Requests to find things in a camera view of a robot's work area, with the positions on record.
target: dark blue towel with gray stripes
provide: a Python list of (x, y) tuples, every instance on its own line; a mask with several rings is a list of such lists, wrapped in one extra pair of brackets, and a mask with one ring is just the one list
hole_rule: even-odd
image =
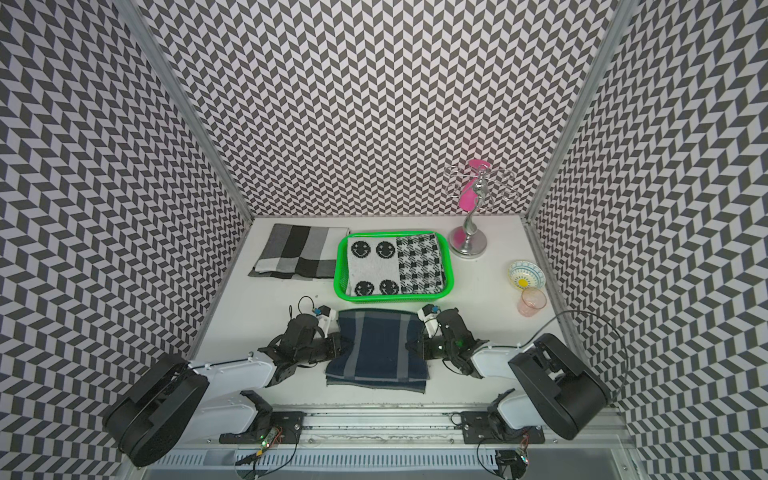
[(427, 362), (413, 346), (423, 323), (415, 313), (358, 309), (339, 312), (343, 353), (326, 367), (328, 385), (424, 393)]

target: basket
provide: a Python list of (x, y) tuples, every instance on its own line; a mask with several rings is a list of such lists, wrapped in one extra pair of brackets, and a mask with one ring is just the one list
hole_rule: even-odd
[[(369, 295), (369, 296), (349, 296), (346, 294), (346, 284), (349, 282), (349, 264), (346, 259), (346, 246), (350, 238), (356, 237), (412, 237), (414, 235), (424, 235), (434, 233), (437, 237), (437, 243), (440, 246), (440, 255), (442, 257), (442, 268), (445, 271), (445, 288), (440, 293), (414, 294), (407, 293), (403, 295)], [(448, 241), (443, 235), (430, 231), (418, 232), (368, 232), (353, 233), (344, 237), (339, 242), (339, 252), (336, 256), (336, 273), (333, 275), (333, 289), (336, 295), (347, 302), (353, 303), (384, 303), (384, 302), (429, 302), (442, 298), (453, 290), (453, 269), (451, 267), (451, 252), (448, 249)]]

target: black mounting plate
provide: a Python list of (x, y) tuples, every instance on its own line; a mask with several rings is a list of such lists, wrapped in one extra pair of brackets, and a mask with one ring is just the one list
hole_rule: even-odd
[[(270, 425), (283, 429), (283, 445), (294, 445), (299, 443), (301, 431), (304, 424), (304, 412), (272, 412)], [(219, 437), (219, 443), (229, 444), (253, 444), (261, 443), (262, 439), (257, 438), (255, 432), (244, 433), (224, 433)]]
[[(520, 443), (524, 436), (520, 434), (519, 437), (503, 442), (493, 436), (491, 431), (491, 425), (488, 423), (488, 412), (461, 412), (462, 416), (462, 434), (464, 435), (464, 443), (466, 445), (477, 445), (482, 442), (490, 443)], [(544, 443), (544, 432), (535, 427), (530, 428), (528, 431), (528, 444), (541, 444)]]

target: black and white patterned wall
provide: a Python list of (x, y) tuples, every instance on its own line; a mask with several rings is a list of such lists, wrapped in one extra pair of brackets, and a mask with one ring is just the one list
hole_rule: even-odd
[(455, 213), (473, 157), (524, 212), (617, 4), (137, 3), (256, 215)]
[(654, 478), (768, 478), (766, 17), (641, 2), (536, 221)]
[(99, 414), (245, 225), (109, 2), (3, 2), (0, 39), (0, 478), (108, 475)]

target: cup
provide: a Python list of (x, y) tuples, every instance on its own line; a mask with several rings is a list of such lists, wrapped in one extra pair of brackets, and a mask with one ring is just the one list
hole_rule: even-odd
[(533, 316), (547, 306), (547, 296), (538, 288), (523, 290), (518, 302), (518, 312), (523, 316)]

